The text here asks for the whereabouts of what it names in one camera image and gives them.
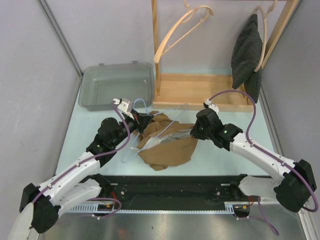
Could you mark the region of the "tan cloth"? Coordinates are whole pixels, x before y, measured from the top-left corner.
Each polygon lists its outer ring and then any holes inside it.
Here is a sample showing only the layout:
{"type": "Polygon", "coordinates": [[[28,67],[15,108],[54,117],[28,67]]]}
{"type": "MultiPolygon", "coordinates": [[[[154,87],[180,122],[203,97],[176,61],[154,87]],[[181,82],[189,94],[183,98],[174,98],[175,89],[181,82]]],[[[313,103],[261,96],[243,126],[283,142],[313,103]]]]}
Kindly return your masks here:
{"type": "Polygon", "coordinates": [[[156,115],[158,111],[151,112],[154,117],[138,137],[139,144],[136,151],[147,147],[138,153],[144,163],[155,171],[162,171],[168,167],[176,167],[191,160],[198,140],[191,136],[193,123],[180,123],[175,121],[156,140],[153,140],[173,120],[166,114],[156,115]]]}

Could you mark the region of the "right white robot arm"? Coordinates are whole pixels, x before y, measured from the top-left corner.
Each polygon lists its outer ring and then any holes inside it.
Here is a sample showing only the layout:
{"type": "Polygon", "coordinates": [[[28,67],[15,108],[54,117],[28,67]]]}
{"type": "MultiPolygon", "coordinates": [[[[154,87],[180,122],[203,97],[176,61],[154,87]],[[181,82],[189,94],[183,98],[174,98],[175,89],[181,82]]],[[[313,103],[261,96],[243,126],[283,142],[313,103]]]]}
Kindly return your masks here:
{"type": "Polygon", "coordinates": [[[305,160],[294,161],[254,142],[234,124],[223,124],[216,111],[205,108],[196,114],[191,135],[249,160],[269,177],[241,174],[230,188],[231,196],[242,201],[247,196],[277,200],[287,210],[297,213],[317,188],[312,166],[305,160]]]}

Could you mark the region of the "light wooden hanger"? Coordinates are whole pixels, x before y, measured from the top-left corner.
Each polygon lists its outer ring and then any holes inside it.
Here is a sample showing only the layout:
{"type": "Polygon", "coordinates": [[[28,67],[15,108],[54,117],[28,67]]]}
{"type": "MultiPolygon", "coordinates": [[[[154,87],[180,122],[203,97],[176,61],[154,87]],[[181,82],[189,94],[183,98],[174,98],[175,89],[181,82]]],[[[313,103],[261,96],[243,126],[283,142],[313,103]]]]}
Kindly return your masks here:
{"type": "Polygon", "coordinates": [[[272,12],[274,10],[274,8],[277,5],[278,0],[274,0],[273,3],[268,7],[267,11],[265,12],[264,9],[258,5],[254,11],[253,14],[257,14],[257,12],[260,12],[261,17],[262,17],[262,21],[263,21],[263,40],[262,40],[262,48],[261,48],[261,55],[260,55],[260,60],[256,66],[256,68],[254,69],[254,72],[258,72],[259,69],[262,67],[262,63],[265,57],[265,51],[266,51],[266,46],[267,46],[267,34],[268,34],[268,26],[267,26],[267,19],[268,16],[270,14],[270,12],[272,12]]]}

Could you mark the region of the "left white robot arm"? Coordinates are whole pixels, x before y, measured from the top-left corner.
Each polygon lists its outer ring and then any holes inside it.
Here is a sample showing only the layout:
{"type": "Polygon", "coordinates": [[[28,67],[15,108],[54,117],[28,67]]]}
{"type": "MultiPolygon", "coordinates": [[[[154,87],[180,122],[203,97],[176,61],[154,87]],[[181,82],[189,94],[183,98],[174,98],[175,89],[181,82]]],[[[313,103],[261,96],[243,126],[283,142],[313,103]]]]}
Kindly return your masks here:
{"type": "Polygon", "coordinates": [[[45,233],[58,219],[78,204],[110,196],[108,180],[96,171],[106,165],[129,142],[134,131],[144,132],[153,119],[152,113],[121,111],[121,121],[105,118],[93,142],[66,170],[36,186],[28,184],[22,191],[19,212],[33,206],[29,227],[39,234],[45,233]]]}

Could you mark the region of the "light blue wire hanger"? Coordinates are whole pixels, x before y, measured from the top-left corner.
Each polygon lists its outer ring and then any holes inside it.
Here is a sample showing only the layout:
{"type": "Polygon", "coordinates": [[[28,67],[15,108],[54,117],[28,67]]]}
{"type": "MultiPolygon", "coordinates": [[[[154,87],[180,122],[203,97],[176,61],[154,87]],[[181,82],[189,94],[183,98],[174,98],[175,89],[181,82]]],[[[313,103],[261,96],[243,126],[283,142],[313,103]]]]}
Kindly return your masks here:
{"type": "MultiPolygon", "coordinates": [[[[145,111],[146,111],[146,113],[148,114],[149,111],[148,111],[148,108],[147,108],[147,105],[146,105],[146,102],[145,102],[144,99],[142,99],[142,98],[137,98],[137,99],[133,102],[132,106],[134,107],[137,101],[142,101],[142,102],[143,102],[145,111]]],[[[186,108],[185,108],[185,109],[182,111],[182,113],[181,113],[180,115],[178,115],[168,126],[166,126],[156,137],[154,137],[153,140],[156,140],[165,130],[167,130],[176,120],[178,120],[179,117],[180,117],[184,112],[186,112],[186,111],[189,109],[189,104],[188,104],[188,103],[183,103],[183,104],[181,104],[180,106],[178,106],[178,107],[176,107],[176,108],[171,108],[171,109],[169,109],[169,110],[165,110],[165,111],[163,111],[163,112],[158,112],[158,113],[156,113],[156,115],[159,115],[159,114],[162,114],[162,113],[165,113],[165,112],[169,112],[169,111],[177,111],[177,110],[179,110],[179,109],[182,108],[182,107],[186,107],[186,108]]],[[[141,135],[142,135],[141,133],[138,133],[138,134],[136,135],[136,137],[134,138],[134,140],[133,140],[130,148],[125,152],[124,157],[127,157],[127,156],[128,156],[129,151],[133,149],[134,143],[136,142],[136,140],[138,139],[138,137],[141,136],[141,135]]],[[[144,150],[147,146],[148,146],[148,145],[146,144],[146,146],[144,146],[144,147],[142,147],[141,149],[139,149],[135,154],[133,154],[133,155],[132,155],[131,157],[129,157],[127,160],[125,160],[125,158],[123,157],[123,158],[121,159],[121,162],[122,162],[123,164],[127,163],[127,162],[128,162],[129,160],[131,160],[135,155],[137,155],[137,154],[140,153],[142,150],[144,150]]]]}

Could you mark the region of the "dark grey dotted skirt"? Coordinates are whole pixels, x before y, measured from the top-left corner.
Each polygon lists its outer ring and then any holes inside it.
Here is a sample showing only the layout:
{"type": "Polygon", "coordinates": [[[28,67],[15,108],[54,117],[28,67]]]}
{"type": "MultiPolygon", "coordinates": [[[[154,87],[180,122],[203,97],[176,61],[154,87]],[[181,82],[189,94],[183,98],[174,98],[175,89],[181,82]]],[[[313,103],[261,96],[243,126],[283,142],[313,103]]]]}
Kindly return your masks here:
{"type": "Polygon", "coordinates": [[[262,69],[255,72],[261,59],[263,42],[258,31],[258,16],[253,14],[247,20],[235,42],[232,57],[232,88],[238,89],[244,85],[245,92],[258,102],[261,84],[262,69]]]}

